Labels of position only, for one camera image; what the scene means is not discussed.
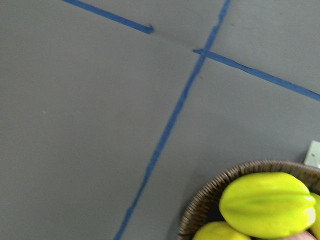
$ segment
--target wicker basket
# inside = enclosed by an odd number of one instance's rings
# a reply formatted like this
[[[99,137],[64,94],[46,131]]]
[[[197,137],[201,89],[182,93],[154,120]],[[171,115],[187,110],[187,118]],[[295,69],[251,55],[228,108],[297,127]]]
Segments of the wicker basket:
[[[320,168],[284,160],[256,160],[234,166],[209,181],[188,205],[179,227],[178,240],[191,240],[208,222],[221,221],[219,200],[222,192],[235,179],[260,172],[285,172],[302,181],[311,192],[320,194]]]

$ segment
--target blue line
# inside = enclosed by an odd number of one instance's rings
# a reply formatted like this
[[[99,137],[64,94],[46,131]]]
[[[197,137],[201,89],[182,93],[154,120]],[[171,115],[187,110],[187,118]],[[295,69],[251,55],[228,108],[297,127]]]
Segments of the blue line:
[[[152,26],[147,27],[147,26],[141,25],[137,22],[131,21],[131,20],[126,19],[122,16],[118,16],[116,14],[102,10],[100,8],[97,8],[95,6],[92,6],[90,4],[87,4],[87,3],[79,1],[79,0],[62,0],[62,1],[69,3],[69,4],[72,4],[74,6],[77,6],[79,8],[82,8],[84,10],[90,11],[92,13],[98,14],[100,16],[107,18],[107,19],[111,19],[113,21],[116,21],[116,22],[121,23],[123,25],[126,25],[128,27],[131,27],[133,29],[144,32],[146,34],[151,34],[155,30]]]
[[[205,50],[204,49],[197,49],[197,50],[194,50],[194,52],[197,53],[197,54],[202,55],[205,52]],[[281,79],[279,77],[272,76],[272,75],[270,75],[268,73],[265,73],[263,71],[244,66],[244,65],[242,65],[240,63],[237,63],[234,60],[231,60],[231,59],[229,59],[227,57],[221,56],[221,55],[216,54],[214,52],[210,52],[210,51],[206,52],[206,56],[208,58],[210,58],[210,59],[213,59],[213,60],[216,60],[216,61],[218,61],[220,63],[226,64],[226,65],[228,65],[230,67],[243,70],[248,74],[251,74],[251,75],[256,76],[258,78],[264,79],[264,80],[266,80],[266,81],[268,81],[270,83],[277,84],[277,85],[279,85],[281,87],[284,87],[286,89],[292,90],[292,91],[294,91],[296,93],[299,93],[299,94],[302,94],[302,95],[307,96],[309,98],[312,98],[312,99],[320,101],[320,94],[318,94],[316,92],[313,92],[313,91],[311,91],[311,90],[309,90],[307,88],[304,88],[302,86],[296,85],[296,84],[291,83],[291,82],[286,81],[286,80],[283,80],[283,79]]]
[[[230,5],[230,2],[231,2],[231,0],[226,0],[225,1],[224,5],[223,5],[223,8],[222,8],[222,10],[220,12],[220,15],[219,15],[218,24],[217,24],[217,26],[213,27],[213,29],[212,29],[209,37],[208,37],[208,40],[207,40],[207,42],[205,44],[205,52],[209,51],[209,49],[211,48],[212,44],[214,43],[214,41],[216,39],[216,36],[218,34],[218,31],[220,29],[220,26],[221,26],[221,24],[222,24],[222,22],[224,20],[224,17],[227,14],[227,10],[228,10],[228,7]],[[185,104],[185,102],[187,100],[187,97],[188,97],[188,94],[190,92],[191,86],[194,83],[196,77],[198,76],[198,74],[199,74],[199,72],[200,72],[205,60],[206,60],[206,54],[205,53],[201,53],[198,61],[196,62],[195,66],[193,68],[193,71],[192,71],[192,73],[191,73],[191,75],[190,75],[190,77],[189,77],[189,79],[188,79],[188,81],[187,81],[187,83],[186,83],[181,95],[180,95],[180,98],[179,98],[179,100],[178,100],[178,102],[177,102],[177,104],[176,104],[176,106],[175,106],[175,108],[173,110],[173,113],[172,113],[168,123],[166,124],[166,127],[165,127],[165,129],[164,129],[164,131],[163,131],[163,133],[161,135],[161,138],[160,138],[160,140],[159,140],[159,142],[158,142],[158,144],[157,144],[157,146],[156,146],[156,148],[155,148],[155,150],[154,150],[154,152],[153,152],[153,154],[151,156],[150,162],[149,162],[149,164],[148,164],[148,166],[146,168],[146,171],[145,171],[145,175],[144,175],[142,184],[141,184],[141,186],[140,186],[140,188],[139,188],[139,190],[138,190],[138,192],[137,192],[137,194],[136,194],[131,206],[126,211],[126,214],[125,214],[123,222],[122,222],[122,224],[120,226],[120,229],[117,232],[117,234],[115,235],[113,240],[120,240],[121,237],[123,236],[123,234],[124,234],[124,232],[126,230],[126,227],[127,227],[128,223],[129,223],[129,221],[130,221],[130,219],[131,219],[131,217],[133,215],[133,212],[134,212],[135,208],[137,207],[138,201],[140,200],[141,195],[142,195],[142,193],[143,193],[143,191],[144,191],[144,189],[145,189],[145,187],[146,187],[146,185],[148,183],[148,180],[149,180],[149,178],[150,178],[150,176],[151,176],[151,174],[152,174],[152,172],[153,172],[153,170],[154,170],[154,168],[155,168],[155,166],[156,166],[156,164],[158,162],[158,159],[159,159],[159,157],[160,157],[160,155],[161,155],[161,153],[162,153],[162,151],[163,151],[163,149],[164,149],[164,147],[165,147],[165,145],[167,143],[167,140],[168,140],[168,138],[170,136],[170,133],[171,133],[172,129],[175,126],[177,118],[178,118],[182,108],[184,107],[184,104]]]

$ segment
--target white object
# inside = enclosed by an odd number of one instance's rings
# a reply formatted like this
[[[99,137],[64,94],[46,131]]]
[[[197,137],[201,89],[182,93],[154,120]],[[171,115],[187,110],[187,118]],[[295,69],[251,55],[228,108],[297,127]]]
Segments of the white object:
[[[320,142],[314,140],[311,142],[304,164],[320,168]]]

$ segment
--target fruit basket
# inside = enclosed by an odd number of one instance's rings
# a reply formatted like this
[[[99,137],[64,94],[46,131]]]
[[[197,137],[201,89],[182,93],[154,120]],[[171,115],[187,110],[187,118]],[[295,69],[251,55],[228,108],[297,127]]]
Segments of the fruit basket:
[[[181,219],[178,240],[192,240],[201,226],[222,221],[219,201],[227,185],[235,179],[262,172],[284,172],[302,181],[311,192],[320,194],[320,168],[286,160],[256,160],[229,168],[209,181],[191,200]]]

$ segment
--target gray surface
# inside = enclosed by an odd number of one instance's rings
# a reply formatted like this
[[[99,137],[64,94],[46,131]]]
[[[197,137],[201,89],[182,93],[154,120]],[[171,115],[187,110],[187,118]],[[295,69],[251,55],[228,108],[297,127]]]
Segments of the gray surface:
[[[213,50],[319,90],[319,2],[285,2],[233,1]],[[156,31],[60,0],[1,2],[0,239],[113,238],[223,1],[88,3]],[[302,161],[319,108],[208,59],[123,239],[174,239],[190,197],[236,163]]]

